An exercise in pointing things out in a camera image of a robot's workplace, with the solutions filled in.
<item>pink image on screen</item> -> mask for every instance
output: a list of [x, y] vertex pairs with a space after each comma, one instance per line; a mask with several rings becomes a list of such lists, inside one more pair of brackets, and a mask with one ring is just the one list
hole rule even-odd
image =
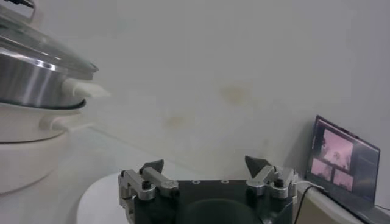
[[325, 129], [321, 156], [332, 164], [345, 170], [350, 169], [353, 144]]
[[352, 191], [353, 176], [336, 169], [333, 183], [347, 189], [348, 191]]
[[318, 159], [313, 159], [313, 164], [311, 165], [311, 173], [322, 177], [327, 181], [330, 181], [330, 178], [332, 177], [332, 167], [326, 165], [326, 163], [323, 163]]

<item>screw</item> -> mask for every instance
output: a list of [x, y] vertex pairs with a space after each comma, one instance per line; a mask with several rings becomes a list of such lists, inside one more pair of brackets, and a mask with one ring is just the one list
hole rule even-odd
[[142, 182], [142, 190], [148, 190], [152, 187], [152, 184], [150, 181], [146, 180]]
[[276, 179], [274, 182], [275, 187], [280, 188], [280, 187], [283, 187], [284, 185], [285, 185], [285, 182], [283, 181], [283, 179], [280, 179], [280, 178]]

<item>pot handle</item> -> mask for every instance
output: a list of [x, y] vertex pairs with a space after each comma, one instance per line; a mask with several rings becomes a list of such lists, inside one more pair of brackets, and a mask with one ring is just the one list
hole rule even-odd
[[54, 131], [76, 131], [81, 128], [87, 128], [94, 125], [81, 115], [80, 112], [64, 115], [45, 116], [40, 121], [40, 128]]
[[98, 84], [91, 81], [67, 78], [62, 83], [62, 92], [70, 96], [78, 96], [81, 98], [103, 98], [109, 97], [111, 94], [103, 89]]

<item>metal bracket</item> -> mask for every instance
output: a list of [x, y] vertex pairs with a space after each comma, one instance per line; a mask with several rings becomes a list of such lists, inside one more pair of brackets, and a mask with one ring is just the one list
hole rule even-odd
[[295, 200], [298, 195], [297, 174], [292, 168], [266, 165], [254, 178], [247, 180], [246, 184], [256, 197], [264, 195], [267, 189], [271, 191], [271, 197], [277, 199], [293, 196]]
[[291, 190], [294, 174], [295, 172], [292, 168], [283, 168], [279, 172], [278, 178], [270, 184], [271, 196], [273, 198], [285, 199], [292, 195], [292, 193], [289, 193], [289, 190]]
[[122, 171], [118, 180], [120, 198], [130, 199], [133, 196], [137, 196], [142, 201], [149, 201], [155, 198], [156, 186], [144, 180], [134, 170]]
[[262, 170], [252, 179], [246, 181], [249, 189], [253, 190], [255, 195], [264, 195], [265, 189], [269, 182], [273, 182], [277, 178], [275, 167], [266, 165]]
[[179, 183], [164, 177], [151, 167], [147, 167], [142, 172], [142, 177], [156, 185], [164, 197], [175, 197], [179, 193]]

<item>wall stain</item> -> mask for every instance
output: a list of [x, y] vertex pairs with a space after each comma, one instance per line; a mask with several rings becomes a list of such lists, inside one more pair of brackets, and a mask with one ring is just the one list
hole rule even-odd
[[236, 85], [225, 86], [220, 89], [224, 100], [233, 106], [242, 105], [250, 101], [250, 90]]
[[182, 128], [186, 123], [186, 117], [172, 116], [165, 120], [164, 127], [169, 129]]

